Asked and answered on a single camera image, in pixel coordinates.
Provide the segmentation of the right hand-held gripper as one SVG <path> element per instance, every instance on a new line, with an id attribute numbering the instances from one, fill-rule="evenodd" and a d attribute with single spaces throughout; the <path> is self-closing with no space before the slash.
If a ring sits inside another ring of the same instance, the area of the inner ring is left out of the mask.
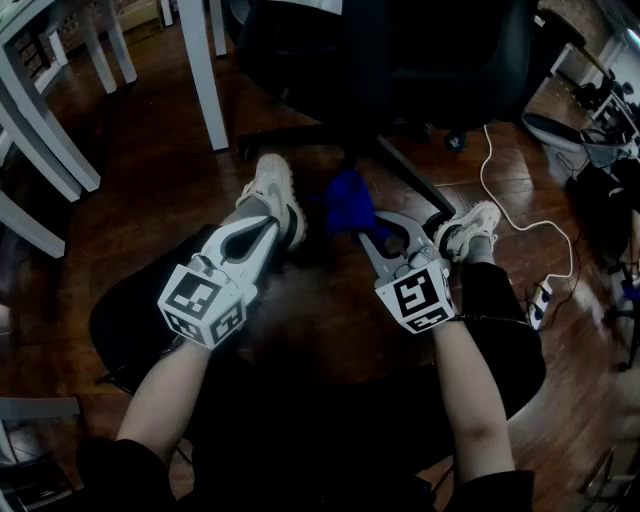
<path id="1" fill-rule="evenodd" d="M 396 268 L 396 258 L 379 251 L 363 231 L 359 242 L 382 281 L 375 291 L 393 318 L 412 334 L 422 333 L 455 316 L 449 271 L 432 240 L 413 218 L 386 210 L 375 212 L 376 224 L 389 232 L 382 247 L 388 254 L 411 254 Z"/>

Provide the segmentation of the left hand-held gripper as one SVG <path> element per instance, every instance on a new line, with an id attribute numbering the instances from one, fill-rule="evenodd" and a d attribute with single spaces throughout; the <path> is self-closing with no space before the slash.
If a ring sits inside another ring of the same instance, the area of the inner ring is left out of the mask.
<path id="1" fill-rule="evenodd" d="M 157 305 L 169 329 L 216 349 L 247 319 L 254 285 L 279 243 L 272 216 L 236 220 L 218 228 L 186 265 L 174 269 Z M 223 268 L 212 261 L 223 261 Z"/>

